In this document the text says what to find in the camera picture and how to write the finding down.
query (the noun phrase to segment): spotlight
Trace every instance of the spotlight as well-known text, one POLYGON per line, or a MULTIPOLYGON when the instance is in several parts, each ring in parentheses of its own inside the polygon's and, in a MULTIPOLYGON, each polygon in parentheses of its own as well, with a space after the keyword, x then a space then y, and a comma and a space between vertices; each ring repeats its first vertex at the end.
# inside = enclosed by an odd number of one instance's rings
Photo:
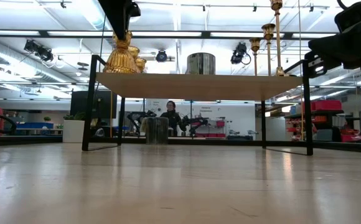
POLYGON ((165 62, 167 60, 168 56, 166 54, 166 51, 165 50, 159 50, 158 51, 158 54, 156 56, 156 60, 158 62, 165 62))
POLYGON ((248 65, 251 62, 251 57, 250 55, 247 53, 247 46, 245 45, 245 43, 240 42, 238 43, 236 49, 233 51, 233 55, 230 59, 231 63, 236 65, 239 63, 242 63, 244 65, 248 65), (248 56, 250 58, 250 61, 248 63, 243 63, 243 58, 245 56, 248 56))
POLYGON ((46 49, 43 46, 39 46, 35 56, 41 58, 41 60, 45 62, 51 62, 54 59, 54 55, 52 54, 52 49, 46 49))
POLYGON ((39 46, 33 40, 27 40, 24 50, 32 54, 38 50, 38 47, 39 46))

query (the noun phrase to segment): woman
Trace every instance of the woman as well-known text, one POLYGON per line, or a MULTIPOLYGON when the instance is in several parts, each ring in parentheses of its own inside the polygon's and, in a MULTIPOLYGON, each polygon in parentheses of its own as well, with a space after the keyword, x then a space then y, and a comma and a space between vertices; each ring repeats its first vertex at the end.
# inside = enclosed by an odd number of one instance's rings
POLYGON ((176 113, 175 108, 175 103, 172 100, 168 101, 167 112, 164 112, 161 117, 168 118, 168 126, 174 130, 173 136, 178 136, 177 125, 180 123, 181 117, 176 113))

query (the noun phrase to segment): wooden tabletop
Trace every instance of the wooden tabletop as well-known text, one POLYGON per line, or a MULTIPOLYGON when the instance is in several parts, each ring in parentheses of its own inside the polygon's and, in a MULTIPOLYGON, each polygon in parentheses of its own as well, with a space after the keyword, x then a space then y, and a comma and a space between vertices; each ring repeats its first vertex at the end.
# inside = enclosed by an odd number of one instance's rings
POLYGON ((267 100, 302 85, 301 77, 97 73, 96 79, 125 98, 267 100))

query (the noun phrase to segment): table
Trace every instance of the table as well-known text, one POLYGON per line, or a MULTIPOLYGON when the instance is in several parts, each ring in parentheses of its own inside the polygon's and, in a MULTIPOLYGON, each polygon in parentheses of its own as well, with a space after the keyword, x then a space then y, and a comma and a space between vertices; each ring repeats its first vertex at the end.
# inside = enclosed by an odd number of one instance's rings
MULTIPOLYGON (((307 113, 310 113, 309 77, 269 77, 246 75, 186 75, 186 74, 121 74, 96 72, 98 61, 106 62, 98 55, 92 55, 88 86, 87 111, 83 133, 82 150, 91 151, 112 146, 89 148, 90 123, 96 82, 121 96, 119 124, 123 124, 125 98, 175 98, 187 100, 258 100, 261 101, 261 117, 265 118, 265 100, 304 85, 304 99, 307 113)), ((266 149, 266 122, 262 120, 262 148, 266 149)), ((122 126, 118 130, 117 146, 122 144, 122 126)), ((307 138, 307 154, 312 155, 312 136, 307 138)))

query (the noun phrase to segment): potted plant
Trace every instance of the potted plant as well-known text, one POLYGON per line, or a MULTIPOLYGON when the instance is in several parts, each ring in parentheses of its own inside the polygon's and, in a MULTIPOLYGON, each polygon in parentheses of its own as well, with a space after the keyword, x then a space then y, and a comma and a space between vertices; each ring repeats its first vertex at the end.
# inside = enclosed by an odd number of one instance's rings
POLYGON ((85 112, 78 112, 75 116, 66 115, 63 118, 63 142, 82 143, 85 112))
POLYGON ((49 122, 49 121, 51 121, 52 119, 50 118, 50 117, 48 117, 48 116, 46 116, 46 117, 44 117, 44 121, 45 122, 49 122))

